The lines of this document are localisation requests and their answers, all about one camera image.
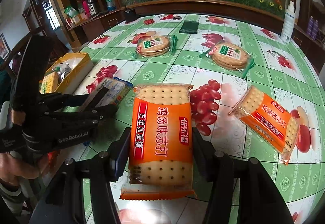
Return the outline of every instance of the human hand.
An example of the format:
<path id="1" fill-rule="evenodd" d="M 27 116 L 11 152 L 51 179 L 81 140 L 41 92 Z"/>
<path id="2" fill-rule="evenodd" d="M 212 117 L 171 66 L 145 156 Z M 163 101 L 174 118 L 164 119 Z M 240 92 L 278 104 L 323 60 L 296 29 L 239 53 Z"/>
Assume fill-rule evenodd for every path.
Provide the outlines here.
<path id="1" fill-rule="evenodd" d="M 10 153 L 0 154 L 0 180 L 13 186 L 19 186 L 18 176 L 25 179 L 35 179 L 48 172 L 48 156 L 42 156 L 37 165 L 32 166 Z"/>

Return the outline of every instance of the yellow biscuit package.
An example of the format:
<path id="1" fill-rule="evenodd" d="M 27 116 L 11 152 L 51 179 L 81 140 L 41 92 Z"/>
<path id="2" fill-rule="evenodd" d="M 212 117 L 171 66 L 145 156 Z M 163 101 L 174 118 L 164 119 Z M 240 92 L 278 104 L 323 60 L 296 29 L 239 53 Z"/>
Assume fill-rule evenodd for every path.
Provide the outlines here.
<path id="1" fill-rule="evenodd" d="M 252 85 L 229 115 L 240 119 L 271 144 L 288 165 L 299 134 L 299 124 L 285 108 Z"/>
<path id="2" fill-rule="evenodd" d="M 193 194 L 189 84 L 134 88 L 128 182 L 121 199 L 176 199 Z"/>
<path id="3" fill-rule="evenodd" d="M 248 70 L 255 65 L 253 57 L 248 52 L 224 40 L 219 41 L 198 57 L 215 64 L 216 70 L 220 66 L 231 72 L 235 71 L 236 75 L 241 78 L 244 78 Z"/>
<path id="4" fill-rule="evenodd" d="M 156 57 L 173 54 L 176 41 L 175 35 L 142 36 L 138 40 L 133 57 Z"/>

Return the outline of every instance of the green checkered tablecloth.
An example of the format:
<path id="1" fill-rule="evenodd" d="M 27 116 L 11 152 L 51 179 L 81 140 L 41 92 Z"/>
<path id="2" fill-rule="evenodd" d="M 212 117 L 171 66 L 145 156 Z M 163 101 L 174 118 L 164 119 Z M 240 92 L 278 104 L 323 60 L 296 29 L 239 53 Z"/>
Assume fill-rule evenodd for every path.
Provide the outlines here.
<path id="1" fill-rule="evenodd" d="M 215 22 L 222 21 L 215 20 L 213 16 L 175 16 L 181 16 L 182 19 L 162 20 L 163 15 L 156 15 L 139 18 L 129 24 L 122 22 L 104 33 L 110 36 L 106 42 L 89 43 L 82 51 L 89 53 L 95 66 L 75 94 L 87 93 L 86 86 L 95 80 L 96 73 L 100 68 L 109 65 L 117 65 L 116 76 L 134 85 L 147 82 L 191 83 L 196 89 L 206 84 L 209 79 L 217 80 L 222 84 L 222 98 L 218 102 L 220 108 L 215 111 L 218 119 L 209 125 L 211 135 L 202 137 L 210 141 L 216 150 L 222 150 L 236 159 L 258 158 L 278 187 L 291 214 L 297 212 L 297 221 L 302 223 L 319 201 L 325 188 L 325 92 L 310 62 L 293 41 L 285 44 L 277 34 L 265 34 L 260 27 L 223 18 L 223 23 L 216 24 Z M 146 19 L 153 19 L 154 23 L 145 25 Z M 180 34 L 183 20 L 198 21 L 198 33 Z M 178 42 L 175 53 L 133 58 L 136 44 L 133 44 L 132 40 L 136 34 L 142 32 L 151 35 L 176 35 Z M 245 79 L 198 57 L 208 49 L 207 39 L 203 38 L 203 34 L 211 33 L 219 34 L 226 41 L 243 47 L 254 57 L 256 65 L 249 70 Z M 292 68 L 281 66 L 274 52 L 283 55 Z M 302 106 L 308 115 L 311 147 L 307 153 L 302 153 L 295 147 L 288 166 L 281 163 L 278 153 L 250 128 L 236 118 L 226 115 L 251 85 L 269 94 L 288 111 Z M 112 141 L 121 136 L 124 128 L 131 125 L 133 101 L 134 93 L 130 91 L 120 104 L 114 124 L 101 128 L 98 141 L 86 148 L 81 160 L 106 150 Z M 113 196 L 121 214 L 131 210 L 137 212 L 137 218 L 141 218 L 141 215 L 145 215 L 144 212 L 160 210 L 170 223 L 202 222 L 212 185 L 201 179 L 196 166 L 193 185 L 198 199 L 185 197 L 175 201 L 120 200 L 121 185 L 126 179 L 127 172 L 117 183 L 111 183 Z M 235 180 L 231 224 L 236 223 L 238 201 L 239 180 Z M 84 205 L 86 219 L 88 223 L 93 223 L 89 182 L 86 180 Z"/>

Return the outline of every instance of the yellow cardboard box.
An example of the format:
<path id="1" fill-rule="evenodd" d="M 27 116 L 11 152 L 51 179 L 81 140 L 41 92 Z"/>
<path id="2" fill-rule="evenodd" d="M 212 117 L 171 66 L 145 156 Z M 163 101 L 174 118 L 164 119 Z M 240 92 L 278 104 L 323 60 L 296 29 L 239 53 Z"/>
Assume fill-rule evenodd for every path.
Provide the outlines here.
<path id="1" fill-rule="evenodd" d="M 73 94 L 76 88 L 80 85 L 81 81 L 94 67 L 94 63 L 91 61 L 88 53 L 68 53 L 57 59 L 56 62 L 46 71 L 46 73 L 51 72 L 53 66 L 74 58 L 82 58 L 82 60 L 58 85 L 55 92 L 61 92 L 62 94 Z"/>

